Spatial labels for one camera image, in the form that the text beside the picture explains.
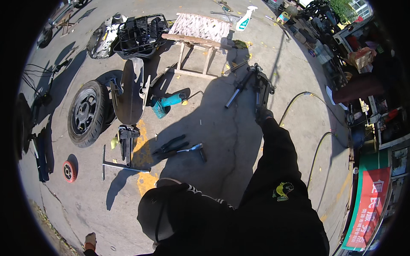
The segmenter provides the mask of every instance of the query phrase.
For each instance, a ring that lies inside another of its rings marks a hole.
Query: tree
[[[357,20],[358,15],[353,7],[349,4],[352,0],[329,0],[330,6],[339,15],[342,23],[351,23]]]

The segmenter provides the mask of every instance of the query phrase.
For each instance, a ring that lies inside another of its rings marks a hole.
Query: person
[[[329,241],[298,170],[289,132],[257,109],[263,155],[237,208],[187,183],[160,178],[138,206],[142,231],[154,241],[144,255],[329,255]],[[86,256],[95,256],[95,234]]]

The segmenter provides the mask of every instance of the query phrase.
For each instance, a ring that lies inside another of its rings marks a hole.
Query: pliers
[[[153,155],[154,155],[154,154],[158,154],[158,157],[160,158],[161,155],[163,155],[163,154],[165,154],[165,153],[168,153],[168,152],[171,152],[171,151],[176,151],[176,150],[179,150],[179,149],[181,149],[181,148],[183,148],[183,147],[186,147],[187,145],[189,145],[189,142],[188,142],[188,141],[185,141],[184,143],[182,143],[182,144],[180,144],[180,145],[178,145],[178,146],[171,147],[171,145],[172,145],[173,143],[175,143],[175,142],[178,141],[178,140],[182,140],[182,139],[184,139],[184,138],[185,138],[185,134],[183,134],[183,135],[181,135],[181,136],[179,136],[179,137],[173,138],[173,139],[170,140],[169,142],[163,144],[160,148],[156,149],[152,154],[153,154]]]

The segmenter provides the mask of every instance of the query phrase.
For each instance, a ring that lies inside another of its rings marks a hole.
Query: black metal basket
[[[161,35],[167,32],[168,24],[163,14],[128,19],[119,26],[113,52],[123,59],[149,58],[157,47],[166,43]]]

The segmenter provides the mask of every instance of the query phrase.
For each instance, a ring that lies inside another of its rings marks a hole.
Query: scooter wheel
[[[69,161],[65,161],[63,164],[63,174],[64,178],[69,183],[73,183],[77,178],[77,170],[75,169],[75,166]]]

